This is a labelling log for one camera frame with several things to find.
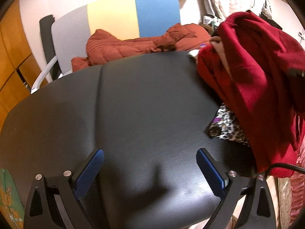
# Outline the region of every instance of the blue gripper pad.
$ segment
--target blue gripper pad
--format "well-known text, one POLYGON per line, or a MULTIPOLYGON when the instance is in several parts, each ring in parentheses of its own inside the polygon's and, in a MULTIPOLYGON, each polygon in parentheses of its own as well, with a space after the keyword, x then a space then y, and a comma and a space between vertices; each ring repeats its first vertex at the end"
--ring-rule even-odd
POLYGON ((97 176, 100 168, 104 162, 104 152, 97 150, 89 163, 84 168, 83 172, 75 181, 74 196, 78 200, 80 197, 86 195, 94 178, 97 176))
POLYGON ((213 194, 221 199, 225 197, 225 187, 229 184, 229 178, 225 174, 225 168, 208 153, 205 148, 197 151, 196 162, 208 182, 213 194))

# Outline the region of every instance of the white metal armrest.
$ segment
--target white metal armrest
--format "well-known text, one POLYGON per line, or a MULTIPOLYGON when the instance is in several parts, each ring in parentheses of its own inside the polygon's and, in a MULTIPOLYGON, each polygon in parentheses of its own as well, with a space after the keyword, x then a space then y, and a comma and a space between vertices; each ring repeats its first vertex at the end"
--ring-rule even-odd
POLYGON ((56 63, 56 61, 57 61, 57 57, 55 56, 54 58, 51 59, 51 61, 47 64, 47 66, 41 71, 41 73, 39 74, 39 76, 37 77, 36 81, 33 84, 33 87, 31 89, 31 94, 33 94, 40 88, 43 79, 50 72, 51 68, 56 63))

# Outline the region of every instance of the black massage table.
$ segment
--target black massage table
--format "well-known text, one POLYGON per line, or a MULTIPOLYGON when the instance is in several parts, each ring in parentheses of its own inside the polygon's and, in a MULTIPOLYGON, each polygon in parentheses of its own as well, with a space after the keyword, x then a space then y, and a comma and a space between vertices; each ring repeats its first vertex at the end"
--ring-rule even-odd
POLYGON ((206 132, 220 104, 187 52, 90 67, 42 87, 8 114, 0 168, 25 206, 35 175, 61 175, 99 147, 104 165, 81 200, 98 228, 182 229, 209 218, 220 201, 196 164, 199 148, 255 176, 249 147, 206 132))

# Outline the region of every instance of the silver bolt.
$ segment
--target silver bolt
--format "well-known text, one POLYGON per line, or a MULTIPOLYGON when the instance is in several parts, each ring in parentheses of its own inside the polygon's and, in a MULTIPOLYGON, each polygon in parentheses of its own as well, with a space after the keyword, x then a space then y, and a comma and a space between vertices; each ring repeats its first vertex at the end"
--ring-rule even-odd
POLYGON ((69 177, 71 174, 72 174, 72 172, 71 172, 70 170, 66 170, 66 171, 63 173, 63 175, 64 175, 65 177, 69 177))
POLYGON ((258 180, 260 180, 260 181, 265 180, 265 178, 264 178, 264 176, 263 176, 263 175, 258 175, 258 176, 257 176, 257 178, 258 178, 258 180))
POLYGON ((41 178, 42 178, 42 174, 38 174, 38 175, 35 176, 36 180, 40 180, 41 178))
POLYGON ((230 175, 231 177, 236 177, 236 176, 237 176, 237 173, 236 173, 235 171, 233 171, 233 170, 230 170, 230 171, 229 171, 229 175, 230 175))

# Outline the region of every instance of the multicolored chair backrest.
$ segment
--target multicolored chair backrest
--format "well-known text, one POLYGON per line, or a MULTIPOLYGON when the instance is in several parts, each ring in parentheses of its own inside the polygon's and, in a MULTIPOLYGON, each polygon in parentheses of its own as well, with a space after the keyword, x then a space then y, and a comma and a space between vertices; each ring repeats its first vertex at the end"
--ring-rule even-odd
POLYGON ((86 57, 86 43, 97 29, 121 40, 160 36, 180 22, 178 0, 98 0, 79 7, 52 25, 55 53, 63 74, 73 57, 86 57))

